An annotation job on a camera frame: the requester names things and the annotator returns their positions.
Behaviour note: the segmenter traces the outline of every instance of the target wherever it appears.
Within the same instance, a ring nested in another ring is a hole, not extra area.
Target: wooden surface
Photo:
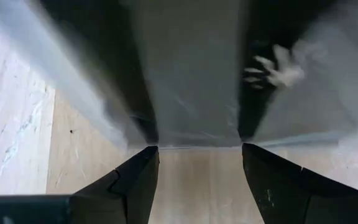
[[[0,33],[0,194],[42,194],[55,90]]]
[[[272,150],[358,189],[358,145]],[[134,153],[106,140],[0,33],[0,194],[73,193]],[[150,223],[263,223],[241,159],[239,149],[161,151]]]

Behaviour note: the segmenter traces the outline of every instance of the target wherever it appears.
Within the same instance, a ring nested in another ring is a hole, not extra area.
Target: light wood floor
[[[273,152],[358,189],[358,146]],[[135,152],[118,149],[0,33],[0,194],[70,194]],[[160,152],[150,223],[263,223],[238,149]]]

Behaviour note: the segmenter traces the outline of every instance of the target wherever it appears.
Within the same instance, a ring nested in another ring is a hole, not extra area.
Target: wood grain
[[[129,158],[57,91],[48,172],[48,194],[71,194],[94,182]]]
[[[161,151],[150,223],[263,223],[240,151]]]
[[[0,194],[43,194],[55,90],[0,33]]]

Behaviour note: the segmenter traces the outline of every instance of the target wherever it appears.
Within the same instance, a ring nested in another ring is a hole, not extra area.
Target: black object
[[[253,144],[242,145],[242,156],[265,224],[358,223],[358,190]]]
[[[0,196],[0,223],[146,224],[158,165],[149,146],[73,195]]]

